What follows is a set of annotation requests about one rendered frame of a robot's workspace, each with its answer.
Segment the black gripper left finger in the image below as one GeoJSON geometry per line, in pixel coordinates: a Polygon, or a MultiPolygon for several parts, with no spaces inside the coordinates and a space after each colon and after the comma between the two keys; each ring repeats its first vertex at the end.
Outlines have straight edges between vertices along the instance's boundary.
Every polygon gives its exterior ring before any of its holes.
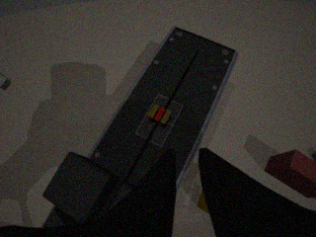
{"type": "Polygon", "coordinates": [[[103,217],[84,224],[1,226],[0,237],[171,237],[177,198],[177,158],[169,149],[137,186],[103,217]]]}

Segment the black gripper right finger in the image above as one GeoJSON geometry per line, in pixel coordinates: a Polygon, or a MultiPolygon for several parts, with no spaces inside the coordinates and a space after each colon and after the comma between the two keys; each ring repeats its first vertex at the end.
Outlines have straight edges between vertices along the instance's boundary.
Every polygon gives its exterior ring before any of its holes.
{"type": "Polygon", "coordinates": [[[274,193],[208,149],[198,150],[197,164],[216,237],[316,237],[316,210],[274,193]]]}

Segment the olive yellow block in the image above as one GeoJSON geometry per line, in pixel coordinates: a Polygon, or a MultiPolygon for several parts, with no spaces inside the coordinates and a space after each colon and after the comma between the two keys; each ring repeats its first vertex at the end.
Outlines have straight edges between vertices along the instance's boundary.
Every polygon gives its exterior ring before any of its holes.
{"type": "Polygon", "coordinates": [[[198,209],[204,210],[204,212],[209,214],[208,206],[206,206],[205,198],[204,198],[204,191],[201,191],[201,197],[200,200],[198,201],[198,209]]]}

